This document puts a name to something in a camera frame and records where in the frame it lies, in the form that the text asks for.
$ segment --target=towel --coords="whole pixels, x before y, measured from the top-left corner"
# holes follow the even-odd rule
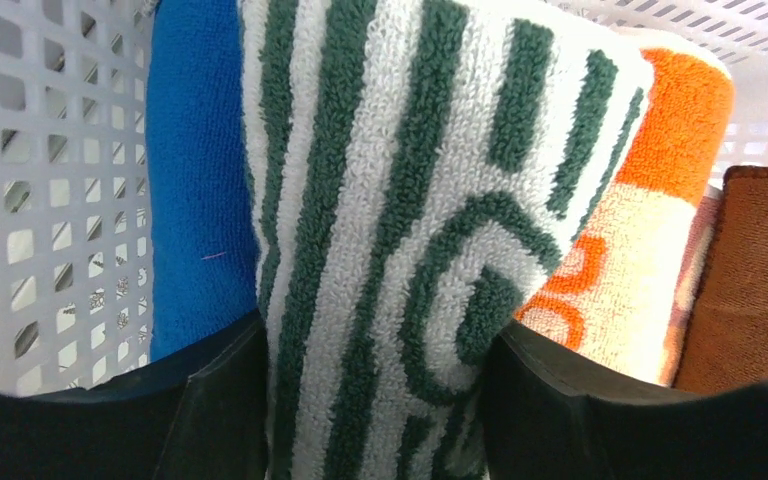
[[[675,387],[708,395],[764,379],[768,379],[768,167],[731,167]]]
[[[687,318],[696,301],[696,293],[699,288],[699,280],[702,276],[702,267],[705,265],[705,255],[714,237],[714,225],[717,220],[722,191],[708,185],[705,196],[699,203],[696,216],[690,224],[690,235],[687,247],[681,258],[681,270],[676,283],[673,297],[673,309],[670,314],[670,323],[667,327],[667,338],[664,342],[664,351],[661,355],[661,374],[658,383],[672,385],[676,369],[681,359],[681,351],[684,347],[684,336],[687,332]]]
[[[243,0],[273,479],[480,478],[479,372],[651,66],[537,1]]]
[[[234,0],[163,0],[155,17],[146,98],[152,360],[256,308],[235,12]]]
[[[734,87],[713,54],[677,35],[619,32],[655,69],[651,106],[573,252],[517,319],[593,361],[656,383],[682,254]]]

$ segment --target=green pattern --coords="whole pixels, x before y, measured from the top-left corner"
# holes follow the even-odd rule
[[[240,4],[257,23],[245,25],[256,28],[244,54],[262,67],[244,72],[260,71],[246,81],[262,91],[244,115],[249,135],[265,131],[266,151],[249,156],[257,168],[246,176],[250,190],[265,186],[252,198],[262,206],[253,216],[263,233],[259,306],[275,360],[270,478],[478,480],[486,354],[560,265],[623,161],[650,67],[605,41],[607,30],[572,41],[582,25],[559,30],[566,17],[540,3],[530,18],[500,23],[458,0],[323,1]],[[300,8],[316,14],[296,18]],[[298,91],[317,91],[303,98],[290,65],[311,51],[321,53],[318,73]],[[314,71],[305,67],[294,74]],[[394,85],[398,108],[384,108]],[[546,94],[562,89],[566,98]],[[571,118],[551,117],[573,101]],[[315,112],[312,125],[304,112]],[[602,131],[609,114],[618,131]],[[538,121],[561,124],[547,132]],[[307,157],[290,157],[306,169],[284,165],[297,128],[312,128]],[[616,139],[610,152],[594,149],[603,134]],[[604,172],[598,185],[581,182],[586,167]],[[364,171],[383,175],[366,182]],[[377,213],[358,220],[357,201]],[[279,211],[282,221],[298,211],[298,222],[279,225]]]
[[[566,218],[569,202],[599,140],[608,100],[614,90],[617,66],[602,51],[587,57],[587,76],[575,107],[575,123],[564,151],[565,159],[555,175],[555,189],[546,203],[549,210]]]
[[[269,143],[266,152],[266,191],[263,197],[261,226],[268,247],[260,281],[260,311],[269,311],[275,272],[281,261],[278,250],[278,199],[281,196],[281,171],[284,152],[290,141],[290,114],[293,96],[290,93],[290,58],[293,55],[293,28],[298,0],[273,0],[266,21],[266,48],[260,55],[263,64],[261,108],[266,119]]]
[[[425,3],[422,32],[411,72],[411,94],[398,135],[390,188],[381,214],[367,283],[343,356],[345,376],[334,408],[335,422],[326,457],[325,478],[354,478],[363,461],[378,375],[369,328],[375,316],[384,263],[422,215],[438,159],[437,148],[448,119],[452,78],[466,25],[466,10],[452,2]]]
[[[514,39],[487,159],[506,172],[518,172],[534,144],[534,122],[540,110],[553,38],[548,28],[528,21],[514,22]]]

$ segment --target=white laundry basket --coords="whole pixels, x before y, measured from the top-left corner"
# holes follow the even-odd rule
[[[0,0],[0,391],[148,361],[150,19],[133,0]]]
[[[768,165],[768,1],[551,3],[712,50],[738,100],[711,182]],[[137,6],[0,0],[0,391],[90,387],[148,360],[151,22]]]

